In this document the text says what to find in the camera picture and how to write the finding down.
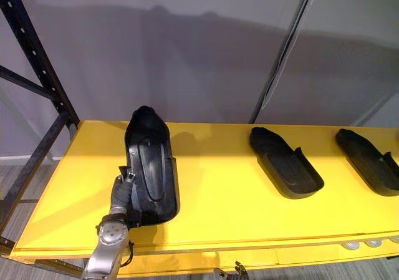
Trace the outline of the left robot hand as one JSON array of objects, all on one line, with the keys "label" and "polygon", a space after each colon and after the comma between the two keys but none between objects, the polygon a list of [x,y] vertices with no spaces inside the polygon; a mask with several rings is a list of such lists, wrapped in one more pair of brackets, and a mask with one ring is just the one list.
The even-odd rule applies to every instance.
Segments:
[{"label": "left robot hand", "polygon": [[137,193],[137,181],[140,176],[139,166],[135,163],[137,147],[130,145],[127,148],[127,164],[116,177],[110,197],[111,213],[127,213],[138,211],[140,202]]}]

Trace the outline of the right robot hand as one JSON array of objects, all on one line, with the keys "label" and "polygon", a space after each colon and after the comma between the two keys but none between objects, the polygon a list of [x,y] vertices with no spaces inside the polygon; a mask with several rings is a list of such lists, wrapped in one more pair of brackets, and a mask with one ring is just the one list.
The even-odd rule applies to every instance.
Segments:
[{"label": "right robot hand", "polygon": [[221,268],[214,268],[214,275],[224,280],[249,280],[249,274],[246,268],[239,262],[235,261],[235,272],[228,273]]}]

